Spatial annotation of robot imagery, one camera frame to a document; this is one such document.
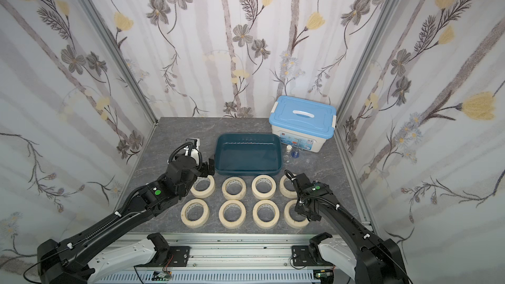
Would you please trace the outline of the teal plastic storage tray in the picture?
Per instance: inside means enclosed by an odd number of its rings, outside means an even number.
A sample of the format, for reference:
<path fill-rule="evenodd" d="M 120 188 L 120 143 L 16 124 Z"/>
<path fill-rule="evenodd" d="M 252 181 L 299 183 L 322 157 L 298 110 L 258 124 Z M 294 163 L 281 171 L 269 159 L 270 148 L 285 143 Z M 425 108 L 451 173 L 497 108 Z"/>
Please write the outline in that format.
<path fill-rule="evenodd" d="M 215 169 L 224 176 L 276 175 L 283 166 L 281 141 L 274 134 L 222 134 L 214 156 Z"/>

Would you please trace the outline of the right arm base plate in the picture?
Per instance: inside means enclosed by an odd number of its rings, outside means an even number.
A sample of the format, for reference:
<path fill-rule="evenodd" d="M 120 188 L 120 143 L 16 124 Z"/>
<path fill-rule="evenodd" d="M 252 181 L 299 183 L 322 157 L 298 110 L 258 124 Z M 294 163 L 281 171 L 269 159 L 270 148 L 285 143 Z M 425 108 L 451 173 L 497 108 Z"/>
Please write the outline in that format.
<path fill-rule="evenodd" d="M 291 264 L 294 267 L 327 267 L 332 266 L 325 261 L 320 253 L 310 245 L 294 245 L 291 247 Z"/>

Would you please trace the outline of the cream tape roll seven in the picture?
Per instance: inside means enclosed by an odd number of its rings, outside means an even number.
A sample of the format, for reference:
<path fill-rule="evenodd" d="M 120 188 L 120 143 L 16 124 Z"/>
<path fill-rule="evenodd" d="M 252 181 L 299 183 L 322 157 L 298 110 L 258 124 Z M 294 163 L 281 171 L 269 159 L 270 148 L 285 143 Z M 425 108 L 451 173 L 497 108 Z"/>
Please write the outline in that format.
<path fill-rule="evenodd" d="M 221 224 L 228 230 L 236 230 L 246 219 L 244 204 L 238 200 L 229 200 L 222 204 L 218 216 Z"/>

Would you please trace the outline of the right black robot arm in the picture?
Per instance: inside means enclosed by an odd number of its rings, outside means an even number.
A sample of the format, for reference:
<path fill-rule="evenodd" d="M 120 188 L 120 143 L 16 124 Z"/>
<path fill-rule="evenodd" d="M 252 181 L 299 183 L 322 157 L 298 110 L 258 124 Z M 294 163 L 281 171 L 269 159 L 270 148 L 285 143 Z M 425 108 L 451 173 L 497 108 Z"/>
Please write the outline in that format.
<path fill-rule="evenodd" d="M 402 252 L 393 240 L 383 240 L 355 218 L 328 184 L 310 181 L 306 174 L 285 170 L 297 193 L 295 212 L 310 222 L 324 218 L 347 244 L 333 245 L 333 236 L 322 233 L 310 240 L 312 261 L 332 264 L 355 283 L 412 283 Z"/>

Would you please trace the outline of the cream tape roll five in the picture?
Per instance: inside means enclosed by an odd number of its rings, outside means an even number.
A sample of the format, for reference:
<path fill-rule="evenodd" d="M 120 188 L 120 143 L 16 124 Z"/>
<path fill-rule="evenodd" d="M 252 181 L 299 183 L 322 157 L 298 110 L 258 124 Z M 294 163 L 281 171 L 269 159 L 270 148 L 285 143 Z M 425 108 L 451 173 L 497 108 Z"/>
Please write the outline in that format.
<path fill-rule="evenodd" d="M 282 176 L 280 180 L 280 193 L 288 199 L 296 199 L 297 192 L 292 184 L 291 180 L 286 176 Z"/>

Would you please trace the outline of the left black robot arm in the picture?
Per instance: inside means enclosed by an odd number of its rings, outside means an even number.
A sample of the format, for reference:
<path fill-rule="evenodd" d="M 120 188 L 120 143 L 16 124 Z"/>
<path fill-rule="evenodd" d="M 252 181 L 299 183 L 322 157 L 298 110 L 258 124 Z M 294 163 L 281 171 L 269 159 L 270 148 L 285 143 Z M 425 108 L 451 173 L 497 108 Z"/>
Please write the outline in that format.
<path fill-rule="evenodd" d="M 40 283 L 95 283 L 104 277 L 141 265 L 161 266 L 170 258 L 170 246 L 160 233 L 139 243 L 105 249 L 135 227 L 157 217 L 186 197 L 198 178 L 215 173 L 215 161 L 193 158 L 196 141 L 179 146 L 168 159 L 165 173 L 135 188 L 112 214 L 92 227 L 60 242 L 49 239 L 37 249 Z"/>

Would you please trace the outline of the cream tape roll eight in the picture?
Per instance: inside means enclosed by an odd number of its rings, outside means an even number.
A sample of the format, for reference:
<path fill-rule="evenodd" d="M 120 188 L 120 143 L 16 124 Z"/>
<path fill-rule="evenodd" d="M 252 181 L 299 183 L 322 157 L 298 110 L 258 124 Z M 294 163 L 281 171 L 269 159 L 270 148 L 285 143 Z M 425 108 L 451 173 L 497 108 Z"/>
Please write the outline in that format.
<path fill-rule="evenodd" d="M 292 228 L 303 229 L 304 227 L 306 227 L 309 224 L 308 219 L 305 218 L 304 220 L 298 221 L 298 220 L 295 220 L 292 217 L 292 215 L 290 214 L 290 210 L 294 209 L 296 204 L 297 204 L 297 200 L 293 199 L 285 205 L 285 208 L 284 208 L 285 221 Z"/>

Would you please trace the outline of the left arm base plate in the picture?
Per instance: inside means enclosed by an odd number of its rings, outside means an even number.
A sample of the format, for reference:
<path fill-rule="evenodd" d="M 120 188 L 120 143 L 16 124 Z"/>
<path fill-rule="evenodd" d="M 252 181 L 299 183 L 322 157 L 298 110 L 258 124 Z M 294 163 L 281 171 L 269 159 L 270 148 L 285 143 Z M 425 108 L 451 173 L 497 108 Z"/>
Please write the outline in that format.
<path fill-rule="evenodd" d="M 161 249 L 155 253 L 153 259 L 145 264 L 146 267 L 186 267 L 190 257 L 191 247 L 175 246 Z"/>

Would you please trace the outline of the cream tape roll four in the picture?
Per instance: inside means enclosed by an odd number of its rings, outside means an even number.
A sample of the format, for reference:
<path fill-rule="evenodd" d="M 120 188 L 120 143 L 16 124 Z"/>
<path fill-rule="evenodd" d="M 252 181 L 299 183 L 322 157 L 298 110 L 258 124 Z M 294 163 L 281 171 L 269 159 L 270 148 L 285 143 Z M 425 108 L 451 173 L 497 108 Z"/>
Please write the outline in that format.
<path fill-rule="evenodd" d="M 256 199 L 267 200 L 274 196 L 277 184 L 271 176 L 260 175 L 252 181 L 251 187 Z"/>

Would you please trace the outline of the cream tape roll two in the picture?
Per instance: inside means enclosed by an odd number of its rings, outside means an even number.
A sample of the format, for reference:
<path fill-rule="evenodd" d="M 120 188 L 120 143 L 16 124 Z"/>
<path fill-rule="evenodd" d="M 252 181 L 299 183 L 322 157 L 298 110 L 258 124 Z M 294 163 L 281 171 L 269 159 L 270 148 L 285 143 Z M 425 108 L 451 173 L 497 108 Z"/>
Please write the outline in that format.
<path fill-rule="evenodd" d="M 271 200 L 261 200 L 255 204 L 252 211 L 254 223 L 263 230 L 271 230 L 280 219 L 280 210 Z"/>

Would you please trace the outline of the cream tape roll six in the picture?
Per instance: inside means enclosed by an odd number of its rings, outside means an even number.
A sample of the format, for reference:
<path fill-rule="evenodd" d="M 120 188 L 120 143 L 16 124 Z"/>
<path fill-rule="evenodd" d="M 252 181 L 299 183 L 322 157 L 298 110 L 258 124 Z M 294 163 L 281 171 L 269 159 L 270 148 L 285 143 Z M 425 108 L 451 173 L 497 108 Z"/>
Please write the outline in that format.
<path fill-rule="evenodd" d="M 181 221 L 191 229 L 204 226 L 210 216 L 207 203 L 202 199 L 192 199 L 188 201 L 181 210 Z"/>

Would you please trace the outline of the cream tape roll three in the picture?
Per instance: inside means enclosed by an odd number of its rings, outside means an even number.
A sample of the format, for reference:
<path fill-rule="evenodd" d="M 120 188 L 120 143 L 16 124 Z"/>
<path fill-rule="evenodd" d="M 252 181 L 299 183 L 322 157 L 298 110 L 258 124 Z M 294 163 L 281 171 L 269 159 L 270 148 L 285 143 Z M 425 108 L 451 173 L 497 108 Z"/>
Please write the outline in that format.
<path fill-rule="evenodd" d="M 247 193 L 247 185 L 241 177 L 229 177 L 222 184 L 222 193 L 226 200 L 242 200 Z"/>

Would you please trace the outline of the cream tape roll one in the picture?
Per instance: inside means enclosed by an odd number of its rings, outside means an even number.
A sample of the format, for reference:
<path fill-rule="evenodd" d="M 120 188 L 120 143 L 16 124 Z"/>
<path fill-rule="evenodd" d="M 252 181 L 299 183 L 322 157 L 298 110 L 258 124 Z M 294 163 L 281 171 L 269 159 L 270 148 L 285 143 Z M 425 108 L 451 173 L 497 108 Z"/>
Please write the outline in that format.
<path fill-rule="evenodd" d="M 190 192 L 195 198 L 206 199 L 210 197 L 216 189 L 216 184 L 213 176 L 198 177 L 193 184 Z"/>

